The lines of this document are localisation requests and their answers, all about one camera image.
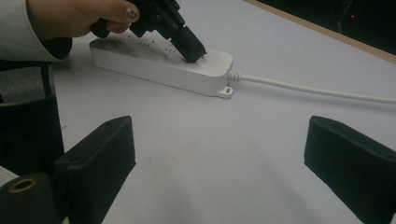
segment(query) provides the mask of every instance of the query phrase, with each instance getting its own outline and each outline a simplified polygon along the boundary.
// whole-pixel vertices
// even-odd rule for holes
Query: painted fingernail
[[[129,19],[131,20],[135,20],[137,18],[137,13],[133,10],[131,10],[130,8],[128,8],[128,10],[126,10],[126,15],[128,16]]]

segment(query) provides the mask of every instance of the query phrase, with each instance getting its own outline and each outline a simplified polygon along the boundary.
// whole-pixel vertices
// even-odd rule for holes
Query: sleeve
[[[2,0],[0,60],[56,62],[67,57],[71,38],[40,42],[29,22],[26,0]]]

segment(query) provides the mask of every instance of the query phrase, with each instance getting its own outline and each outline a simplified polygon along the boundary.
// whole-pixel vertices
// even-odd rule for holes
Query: outlet
[[[207,96],[233,94],[228,86],[233,56],[226,52],[208,50],[196,63],[187,63],[169,41],[132,33],[95,39],[90,49],[98,67]]]

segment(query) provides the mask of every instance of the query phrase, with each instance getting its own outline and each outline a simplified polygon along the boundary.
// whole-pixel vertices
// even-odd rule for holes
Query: wooden edge
[[[312,23],[310,21],[306,21],[306,20],[303,20],[303,19],[301,19],[299,17],[293,16],[293,15],[291,15],[291,14],[289,14],[287,12],[284,12],[282,10],[279,10],[279,9],[277,9],[275,7],[270,7],[270,6],[265,5],[264,3],[259,2],[257,0],[244,0],[244,1],[250,3],[253,6],[260,7],[262,9],[266,10],[266,11],[274,13],[274,14],[276,14],[276,15],[278,15],[280,17],[283,17],[283,18],[285,18],[287,20],[294,21],[294,22],[296,22],[296,23],[298,23],[300,25],[303,25],[303,26],[305,26],[305,27],[307,27],[309,29],[312,29],[312,30],[317,31],[319,33],[322,33],[324,35],[330,36],[330,37],[332,37],[332,38],[334,38],[336,40],[339,40],[341,42],[344,42],[344,43],[346,43],[346,44],[348,44],[348,45],[350,45],[352,47],[355,47],[357,49],[361,49],[363,51],[371,53],[374,56],[379,57],[379,58],[381,58],[383,60],[386,60],[386,61],[391,62],[391,63],[396,63],[396,55],[393,55],[393,54],[390,54],[388,52],[385,52],[384,50],[374,48],[373,46],[361,43],[360,41],[357,41],[357,40],[352,39],[350,37],[347,37],[345,35],[340,35],[340,34],[334,32],[332,30],[326,29],[326,28],[324,28],[322,26],[319,26],[319,25],[316,25],[316,24],[314,24],[314,23]]]

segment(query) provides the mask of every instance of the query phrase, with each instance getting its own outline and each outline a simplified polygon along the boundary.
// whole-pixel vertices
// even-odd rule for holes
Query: finger
[[[108,21],[131,23],[140,17],[137,6],[125,0],[105,0],[96,8],[97,16]]]
[[[121,34],[128,29],[129,25],[130,23],[108,21],[107,30],[112,33]]]

